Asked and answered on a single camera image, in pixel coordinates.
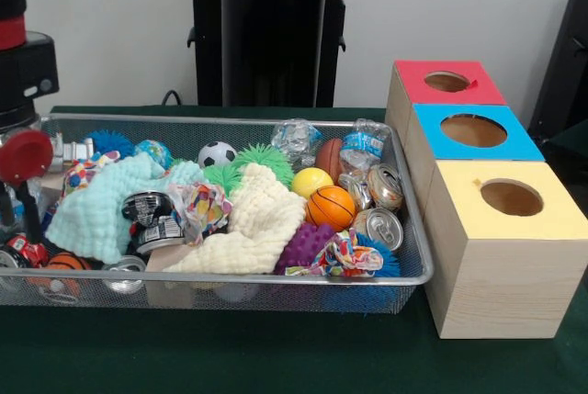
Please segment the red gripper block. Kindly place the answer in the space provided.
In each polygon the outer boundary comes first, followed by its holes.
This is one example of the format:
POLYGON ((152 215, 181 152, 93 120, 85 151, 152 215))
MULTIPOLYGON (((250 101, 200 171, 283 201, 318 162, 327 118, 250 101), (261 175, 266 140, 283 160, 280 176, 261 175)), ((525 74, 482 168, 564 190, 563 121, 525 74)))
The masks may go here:
POLYGON ((43 195, 39 185, 29 179, 44 176, 51 166, 52 158, 51 138, 41 130, 21 130, 1 146, 1 223, 14 224, 12 201, 6 183, 17 186, 17 199, 24 207, 27 238, 32 243, 42 242, 39 204, 42 203, 43 195))

